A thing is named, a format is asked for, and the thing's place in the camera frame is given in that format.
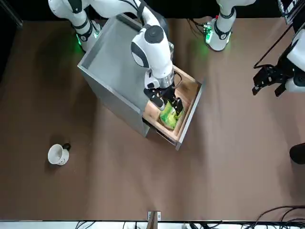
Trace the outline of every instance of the black background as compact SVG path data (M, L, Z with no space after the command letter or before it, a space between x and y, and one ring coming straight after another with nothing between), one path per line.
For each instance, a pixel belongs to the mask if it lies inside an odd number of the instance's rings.
M166 18L201 18L219 12L216 0L145 0ZM58 20L50 11L48 0L8 0L23 20ZM253 5L237 7L237 17L280 17L276 0L257 0Z

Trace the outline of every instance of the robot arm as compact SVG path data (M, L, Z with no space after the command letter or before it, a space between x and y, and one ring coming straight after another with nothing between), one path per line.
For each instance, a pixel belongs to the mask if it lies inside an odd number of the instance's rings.
M48 0L52 12L67 18L81 39L86 51L96 41L100 29L88 20L83 10L89 4L102 17L110 18L118 14L131 12L142 20L143 27L131 42L132 56L136 63L148 68L144 76L144 93L160 109L170 102L177 115L182 111L180 98L176 98L173 63L167 40L168 29L165 19L147 6L143 0Z
M216 19L208 22L212 27L206 35L205 42L215 51L221 51L229 42L233 23L236 19L235 6L247 6L256 0L216 0L220 12Z
M253 95L275 83L280 84L275 90L276 96L280 96L286 90L305 92L305 29L301 27L297 32L276 66L264 64L260 67L260 71L253 78Z

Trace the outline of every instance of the metal box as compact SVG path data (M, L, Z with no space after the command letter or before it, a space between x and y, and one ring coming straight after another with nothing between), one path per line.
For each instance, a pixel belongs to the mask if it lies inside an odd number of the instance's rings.
M166 130L160 130L154 123L143 119L143 113L150 104L143 92L146 69L136 64L130 48L132 39L141 28L141 24L123 14L107 20L96 43L86 52L78 67L96 96L116 116L143 136L149 129L154 129L178 150L198 104L202 85L196 81L199 85L196 97L181 125L179 138L176 136L174 141L167 136Z

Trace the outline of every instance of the overturned mug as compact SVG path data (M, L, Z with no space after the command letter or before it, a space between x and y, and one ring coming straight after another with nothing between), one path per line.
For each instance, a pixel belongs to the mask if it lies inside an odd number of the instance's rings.
M48 160L53 165L63 166L69 160L69 150L71 145L65 143L62 146L59 144L52 145L48 152Z

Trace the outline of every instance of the metal stand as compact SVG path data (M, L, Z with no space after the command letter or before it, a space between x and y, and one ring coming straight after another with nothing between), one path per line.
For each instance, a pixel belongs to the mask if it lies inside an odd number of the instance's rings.
M149 211L147 213L148 224L146 229L158 229L158 220L161 220L161 212Z

